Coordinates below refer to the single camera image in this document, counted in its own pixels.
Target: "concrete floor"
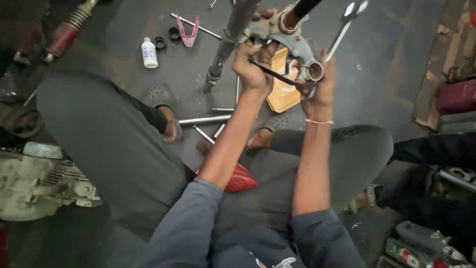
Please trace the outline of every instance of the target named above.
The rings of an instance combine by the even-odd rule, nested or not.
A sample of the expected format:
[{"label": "concrete floor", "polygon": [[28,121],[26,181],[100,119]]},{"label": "concrete floor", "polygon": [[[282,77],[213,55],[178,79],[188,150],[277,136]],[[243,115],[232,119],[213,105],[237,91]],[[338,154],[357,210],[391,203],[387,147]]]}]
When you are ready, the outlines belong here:
[{"label": "concrete floor", "polygon": [[[291,2],[263,0],[261,7],[280,10]],[[339,18],[350,2],[322,1],[303,25],[305,37],[312,38],[319,49],[329,46],[339,29]],[[236,75],[230,68],[231,61],[225,64],[217,88],[207,95],[201,91],[219,44],[204,32],[199,31],[192,48],[169,42],[167,50],[158,53],[156,69],[146,69],[142,63],[143,38],[166,37],[168,29],[176,25],[171,12],[191,21],[199,15],[202,27],[221,34],[232,3],[218,0],[211,11],[208,4],[203,0],[103,3],[93,11],[73,46],[49,71],[93,72],[110,78],[139,99],[153,86],[166,86],[176,98],[176,112],[181,119],[212,115],[212,107],[233,107]],[[375,124],[388,129],[396,142],[427,134],[411,121],[411,113],[443,4],[444,0],[371,2],[336,52],[335,127]],[[289,112],[291,128],[302,129],[304,115],[300,107]],[[265,104],[257,126],[271,115]],[[218,125],[208,124],[202,129],[211,134]],[[195,149],[200,138],[198,132],[185,128],[182,141],[170,146],[192,169],[203,161]],[[254,176],[271,177],[263,168],[267,156],[260,153],[254,159],[242,160]],[[283,168],[293,161],[282,158]],[[377,180],[386,184],[397,182],[407,167],[403,163],[392,164]],[[390,210],[368,207],[357,215],[343,213],[341,218],[370,267],[375,265],[394,223],[400,220]],[[63,207],[54,217],[9,223],[8,228],[9,234],[19,237],[9,245],[10,267],[130,267],[144,247],[142,241],[110,221],[107,206]]]}]

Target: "rubber seal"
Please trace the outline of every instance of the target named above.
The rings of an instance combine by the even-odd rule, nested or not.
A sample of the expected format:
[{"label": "rubber seal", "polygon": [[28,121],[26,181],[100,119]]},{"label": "rubber seal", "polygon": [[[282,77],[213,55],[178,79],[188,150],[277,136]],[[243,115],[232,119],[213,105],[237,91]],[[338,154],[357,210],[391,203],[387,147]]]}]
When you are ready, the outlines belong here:
[{"label": "rubber seal", "polygon": [[169,38],[172,41],[179,41],[182,39],[180,36],[180,30],[177,27],[172,27],[169,29]]},{"label": "rubber seal", "polygon": [[167,43],[165,43],[165,39],[163,39],[160,36],[154,38],[154,44],[157,50],[162,50],[167,47]]}]

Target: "spring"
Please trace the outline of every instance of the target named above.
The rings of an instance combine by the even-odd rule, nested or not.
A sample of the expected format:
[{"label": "spring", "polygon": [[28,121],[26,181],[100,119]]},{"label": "spring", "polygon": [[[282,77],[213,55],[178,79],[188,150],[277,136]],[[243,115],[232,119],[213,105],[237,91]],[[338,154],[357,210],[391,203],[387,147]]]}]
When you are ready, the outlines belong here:
[{"label": "spring", "polygon": [[89,11],[84,7],[78,6],[71,14],[69,14],[66,22],[73,25],[74,28],[80,29],[81,26],[88,20]]}]

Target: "grey pants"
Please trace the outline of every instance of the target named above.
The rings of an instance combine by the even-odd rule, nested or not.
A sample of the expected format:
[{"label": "grey pants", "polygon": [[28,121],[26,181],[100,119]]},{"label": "grey pants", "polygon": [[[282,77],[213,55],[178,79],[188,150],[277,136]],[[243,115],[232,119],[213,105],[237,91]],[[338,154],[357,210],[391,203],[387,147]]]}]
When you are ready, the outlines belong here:
[{"label": "grey pants", "polygon": [[[148,241],[195,177],[162,140],[163,114],[88,74],[45,79],[38,88],[38,108],[47,130],[104,196],[113,219]],[[304,132],[280,131],[272,150],[300,155],[303,140]],[[391,136],[379,127],[333,130],[332,207],[342,210],[378,175],[392,152]],[[296,170],[248,191],[225,193],[214,235],[252,223],[286,232]]]}]

